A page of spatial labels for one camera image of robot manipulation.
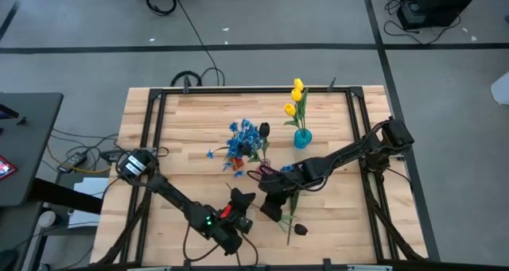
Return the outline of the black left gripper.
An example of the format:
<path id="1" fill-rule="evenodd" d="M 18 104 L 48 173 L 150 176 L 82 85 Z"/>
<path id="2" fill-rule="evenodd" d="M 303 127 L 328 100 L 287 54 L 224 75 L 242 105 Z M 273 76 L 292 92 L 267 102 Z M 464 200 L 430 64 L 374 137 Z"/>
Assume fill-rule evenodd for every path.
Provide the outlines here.
<path id="1" fill-rule="evenodd" d="M 238 234 L 238 229 L 241 233 L 248 234 L 252 228 L 253 222 L 246 217 L 238 219 L 238 211 L 246 211 L 254 199 L 254 192 L 242 193 L 238 188 L 233 188 L 231 190 L 230 203 L 228 203 L 224 208 L 218 210 L 220 225 L 231 233 Z"/>

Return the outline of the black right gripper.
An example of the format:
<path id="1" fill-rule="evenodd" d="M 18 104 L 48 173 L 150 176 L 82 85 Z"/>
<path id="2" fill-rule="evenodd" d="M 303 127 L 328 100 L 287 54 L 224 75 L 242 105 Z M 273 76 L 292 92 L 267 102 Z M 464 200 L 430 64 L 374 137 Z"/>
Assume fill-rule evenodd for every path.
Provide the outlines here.
<path id="1" fill-rule="evenodd" d="M 260 211 L 274 222 L 282 218 L 281 206 L 276 203 L 285 203 L 300 193 L 302 186 L 302 170 L 295 165 L 286 166 L 283 170 L 276 170 L 263 166 L 258 187 L 266 193 L 265 202 Z"/>

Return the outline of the teal glass vase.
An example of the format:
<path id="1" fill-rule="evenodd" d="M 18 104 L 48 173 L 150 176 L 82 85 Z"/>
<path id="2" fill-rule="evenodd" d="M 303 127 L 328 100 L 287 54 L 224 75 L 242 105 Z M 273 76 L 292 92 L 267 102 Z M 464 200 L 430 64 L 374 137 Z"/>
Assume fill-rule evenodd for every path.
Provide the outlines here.
<path id="1" fill-rule="evenodd" d="M 293 136 L 293 145 L 298 149 L 304 149 L 311 141 L 313 135 L 310 130 L 299 129 Z"/>

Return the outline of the green artificial flower stems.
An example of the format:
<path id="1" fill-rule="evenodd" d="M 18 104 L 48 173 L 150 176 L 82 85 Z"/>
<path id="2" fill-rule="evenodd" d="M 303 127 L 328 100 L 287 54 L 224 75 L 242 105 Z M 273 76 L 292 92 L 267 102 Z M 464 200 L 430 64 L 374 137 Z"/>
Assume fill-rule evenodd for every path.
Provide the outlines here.
<path id="1" fill-rule="evenodd" d="M 289 117 L 291 117 L 291 120 L 284 123 L 285 126 L 295 126 L 299 130 L 304 130 L 304 117 L 301 115 L 301 111 L 297 104 L 287 103 L 284 106 L 284 111 Z"/>

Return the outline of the black power adapter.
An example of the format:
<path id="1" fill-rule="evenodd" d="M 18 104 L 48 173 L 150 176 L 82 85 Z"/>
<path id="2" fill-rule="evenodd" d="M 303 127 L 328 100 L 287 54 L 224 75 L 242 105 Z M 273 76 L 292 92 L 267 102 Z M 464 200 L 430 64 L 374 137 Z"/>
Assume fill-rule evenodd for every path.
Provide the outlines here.
<path id="1" fill-rule="evenodd" d="M 74 152 L 66 161 L 56 168 L 58 172 L 61 173 L 69 173 L 74 168 L 77 168 L 79 165 L 83 164 L 87 160 L 87 155 L 81 152 Z"/>

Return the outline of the black desk crossbar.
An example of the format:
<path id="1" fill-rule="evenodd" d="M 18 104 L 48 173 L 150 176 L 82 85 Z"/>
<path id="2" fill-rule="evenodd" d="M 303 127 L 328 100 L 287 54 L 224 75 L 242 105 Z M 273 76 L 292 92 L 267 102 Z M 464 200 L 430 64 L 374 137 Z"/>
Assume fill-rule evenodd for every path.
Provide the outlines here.
<path id="1" fill-rule="evenodd" d="M 27 200 L 61 205 L 97 215 L 100 214 L 103 205 L 103 201 L 100 198 L 76 192 L 70 188 L 39 178 L 33 181 Z"/>

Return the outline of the white round object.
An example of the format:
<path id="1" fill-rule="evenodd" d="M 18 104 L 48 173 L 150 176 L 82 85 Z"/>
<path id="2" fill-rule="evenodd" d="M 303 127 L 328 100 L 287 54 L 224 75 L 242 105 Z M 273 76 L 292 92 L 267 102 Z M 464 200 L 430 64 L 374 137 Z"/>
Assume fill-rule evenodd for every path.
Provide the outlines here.
<path id="1" fill-rule="evenodd" d="M 40 227 L 49 228 L 49 227 L 53 226 L 56 221 L 57 221 L 57 216 L 54 211 L 44 211 L 39 216 L 37 224 Z"/>

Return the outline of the dark grey desk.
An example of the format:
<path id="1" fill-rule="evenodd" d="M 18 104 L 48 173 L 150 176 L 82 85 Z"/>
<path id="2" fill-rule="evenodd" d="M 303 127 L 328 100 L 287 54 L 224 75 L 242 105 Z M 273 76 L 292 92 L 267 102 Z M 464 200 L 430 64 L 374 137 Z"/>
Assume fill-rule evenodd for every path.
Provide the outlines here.
<path id="1" fill-rule="evenodd" d="M 0 179 L 0 208 L 30 197 L 63 98 L 58 92 L 0 93 L 0 105 L 18 112 L 17 118 L 0 120 L 0 156 L 17 169 Z"/>

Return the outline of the red-edged tablet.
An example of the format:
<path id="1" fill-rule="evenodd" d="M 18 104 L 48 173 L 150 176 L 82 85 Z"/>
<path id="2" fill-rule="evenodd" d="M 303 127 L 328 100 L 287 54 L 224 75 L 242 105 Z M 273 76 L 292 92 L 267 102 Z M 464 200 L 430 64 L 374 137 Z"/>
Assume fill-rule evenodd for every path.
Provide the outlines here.
<path id="1" fill-rule="evenodd" d="M 11 176 L 17 171 L 17 167 L 10 163 L 6 158 L 0 156 L 0 180 Z"/>

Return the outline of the black desk device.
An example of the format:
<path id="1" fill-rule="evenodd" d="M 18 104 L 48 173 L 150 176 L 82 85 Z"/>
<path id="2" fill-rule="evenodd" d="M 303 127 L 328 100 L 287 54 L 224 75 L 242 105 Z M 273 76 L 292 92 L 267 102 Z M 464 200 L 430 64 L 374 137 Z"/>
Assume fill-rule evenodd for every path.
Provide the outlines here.
<path id="1" fill-rule="evenodd" d="M 0 120 L 17 118 L 19 113 L 0 103 Z"/>

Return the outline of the white floor object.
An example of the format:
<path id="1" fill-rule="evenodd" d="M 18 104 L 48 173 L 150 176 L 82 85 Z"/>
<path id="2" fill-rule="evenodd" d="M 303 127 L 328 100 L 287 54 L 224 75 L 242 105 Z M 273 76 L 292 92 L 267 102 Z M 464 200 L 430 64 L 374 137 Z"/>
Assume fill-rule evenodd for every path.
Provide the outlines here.
<path id="1" fill-rule="evenodd" d="M 509 105 L 509 71 L 491 85 L 491 93 L 499 105 Z"/>

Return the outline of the black equipment case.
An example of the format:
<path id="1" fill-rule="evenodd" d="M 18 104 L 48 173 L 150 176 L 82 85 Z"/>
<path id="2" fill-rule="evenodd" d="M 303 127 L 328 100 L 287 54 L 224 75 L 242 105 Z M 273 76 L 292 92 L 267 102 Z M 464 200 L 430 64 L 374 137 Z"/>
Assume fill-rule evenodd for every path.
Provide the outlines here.
<path id="1" fill-rule="evenodd" d="M 399 0 L 397 17 L 404 29 L 448 27 L 472 0 Z"/>

